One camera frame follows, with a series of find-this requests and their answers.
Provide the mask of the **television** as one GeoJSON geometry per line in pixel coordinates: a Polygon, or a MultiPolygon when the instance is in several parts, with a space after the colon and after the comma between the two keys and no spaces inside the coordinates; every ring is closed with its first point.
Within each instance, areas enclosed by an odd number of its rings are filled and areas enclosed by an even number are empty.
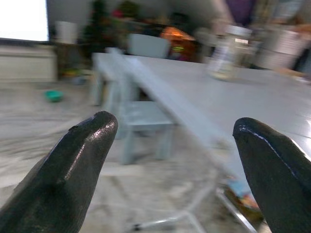
{"type": "Polygon", "coordinates": [[[47,0],[0,0],[0,38],[49,41],[47,0]]]}

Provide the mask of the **grey slatted laundry bin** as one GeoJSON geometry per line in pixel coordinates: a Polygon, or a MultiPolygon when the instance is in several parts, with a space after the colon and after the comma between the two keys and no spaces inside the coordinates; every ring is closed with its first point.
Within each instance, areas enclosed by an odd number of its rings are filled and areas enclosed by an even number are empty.
{"type": "Polygon", "coordinates": [[[254,65],[263,69],[290,68],[310,40],[292,30],[274,30],[266,36],[256,54],[254,65]]]}

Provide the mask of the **teal bowl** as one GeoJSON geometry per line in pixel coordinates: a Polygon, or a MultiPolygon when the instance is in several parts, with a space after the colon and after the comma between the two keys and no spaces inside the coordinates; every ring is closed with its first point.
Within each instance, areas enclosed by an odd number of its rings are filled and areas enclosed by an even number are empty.
{"type": "Polygon", "coordinates": [[[64,94],[61,91],[48,90],[44,93],[44,96],[49,102],[60,102],[63,99],[64,94]]]}

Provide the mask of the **white television cabinet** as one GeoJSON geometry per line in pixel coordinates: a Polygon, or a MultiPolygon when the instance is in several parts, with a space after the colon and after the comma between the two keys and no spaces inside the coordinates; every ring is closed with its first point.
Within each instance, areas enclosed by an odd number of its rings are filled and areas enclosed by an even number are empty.
{"type": "Polygon", "coordinates": [[[0,46],[0,83],[39,83],[57,80],[53,46],[0,46]]]}

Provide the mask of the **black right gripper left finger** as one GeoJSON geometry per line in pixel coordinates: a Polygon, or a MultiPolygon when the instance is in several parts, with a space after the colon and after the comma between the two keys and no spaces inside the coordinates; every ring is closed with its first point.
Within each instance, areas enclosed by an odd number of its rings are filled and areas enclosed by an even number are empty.
{"type": "Polygon", "coordinates": [[[0,208],[0,233],[79,233],[117,130],[106,111],[71,127],[0,208]]]}

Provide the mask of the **small light blue table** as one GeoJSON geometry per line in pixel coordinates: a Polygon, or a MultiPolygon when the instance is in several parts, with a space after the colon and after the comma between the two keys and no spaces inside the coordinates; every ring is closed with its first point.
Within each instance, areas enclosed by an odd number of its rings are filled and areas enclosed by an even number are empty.
{"type": "Polygon", "coordinates": [[[111,113],[118,110],[138,111],[142,104],[138,101],[138,87],[123,56],[94,53],[92,59],[97,85],[94,99],[102,104],[102,109],[111,113]]]}

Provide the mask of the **large grey tiled table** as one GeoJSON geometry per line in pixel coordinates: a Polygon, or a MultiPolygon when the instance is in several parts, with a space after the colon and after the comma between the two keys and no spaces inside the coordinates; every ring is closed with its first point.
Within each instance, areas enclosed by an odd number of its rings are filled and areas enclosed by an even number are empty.
{"type": "Polygon", "coordinates": [[[311,87],[267,70],[211,77],[203,64],[127,56],[135,83],[179,119],[202,144],[224,151],[215,162],[249,188],[233,137],[235,122],[256,119],[292,139],[311,160],[311,87]]]}

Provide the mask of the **light blue stool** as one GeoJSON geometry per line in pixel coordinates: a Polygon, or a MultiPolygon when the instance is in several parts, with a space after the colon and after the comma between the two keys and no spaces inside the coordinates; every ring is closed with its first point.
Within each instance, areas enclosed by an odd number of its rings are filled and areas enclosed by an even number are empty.
{"type": "Polygon", "coordinates": [[[169,158],[172,147],[174,122],[154,101],[131,101],[125,103],[119,113],[118,138],[124,139],[124,149],[120,162],[133,163],[134,134],[138,132],[161,132],[156,158],[169,158]]]}

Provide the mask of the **orange patterned bag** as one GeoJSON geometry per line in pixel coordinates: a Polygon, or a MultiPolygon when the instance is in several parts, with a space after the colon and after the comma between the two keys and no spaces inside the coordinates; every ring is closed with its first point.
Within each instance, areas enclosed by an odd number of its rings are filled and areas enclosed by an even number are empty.
{"type": "Polygon", "coordinates": [[[170,43],[169,58],[179,61],[191,62],[195,56],[195,39],[175,27],[165,27],[160,37],[170,43]]]}

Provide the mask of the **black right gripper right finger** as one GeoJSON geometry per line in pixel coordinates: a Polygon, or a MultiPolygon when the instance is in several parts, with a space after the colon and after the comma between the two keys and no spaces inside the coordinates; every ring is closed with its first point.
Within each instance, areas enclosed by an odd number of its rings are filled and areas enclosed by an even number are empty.
{"type": "Polygon", "coordinates": [[[272,233],[311,233],[311,160],[289,137],[249,117],[233,127],[251,192],[272,233]]]}

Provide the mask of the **light blue child chair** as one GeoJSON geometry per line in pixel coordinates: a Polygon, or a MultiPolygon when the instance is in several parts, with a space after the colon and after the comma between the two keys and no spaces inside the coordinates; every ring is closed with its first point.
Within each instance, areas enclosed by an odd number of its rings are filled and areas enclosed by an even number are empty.
{"type": "Polygon", "coordinates": [[[166,58],[170,47],[171,43],[167,39],[156,36],[131,33],[128,37],[127,51],[130,55],[152,58],[166,58]]]}

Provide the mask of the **colourful printed packet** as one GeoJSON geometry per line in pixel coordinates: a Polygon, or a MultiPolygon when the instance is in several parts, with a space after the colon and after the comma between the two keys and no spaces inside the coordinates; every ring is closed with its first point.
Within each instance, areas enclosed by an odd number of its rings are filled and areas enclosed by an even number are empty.
{"type": "Polygon", "coordinates": [[[245,187],[243,182],[228,177],[225,179],[225,194],[233,201],[237,209],[246,216],[250,221],[262,220],[263,215],[256,203],[252,192],[249,188],[245,187]]]}

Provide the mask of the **purple cloth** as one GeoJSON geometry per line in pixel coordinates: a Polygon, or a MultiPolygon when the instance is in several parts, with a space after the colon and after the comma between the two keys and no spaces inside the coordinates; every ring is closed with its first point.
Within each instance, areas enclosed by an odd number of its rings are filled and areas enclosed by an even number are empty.
{"type": "Polygon", "coordinates": [[[225,0],[234,21],[243,26],[251,21],[251,15],[257,0],[225,0]]]}

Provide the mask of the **dark green tree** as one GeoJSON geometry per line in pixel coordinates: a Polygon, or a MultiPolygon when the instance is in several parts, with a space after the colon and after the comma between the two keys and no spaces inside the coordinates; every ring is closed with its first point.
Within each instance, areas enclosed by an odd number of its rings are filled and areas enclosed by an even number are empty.
{"type": "Polygon", "coordinates": [[[87,57],[104,52],[107,47],[127,48],[124,10],[118,4],[111,13],[106,11],[105,0],[93,0],[88,22],[83,29],[81,45],[87,57]]]}

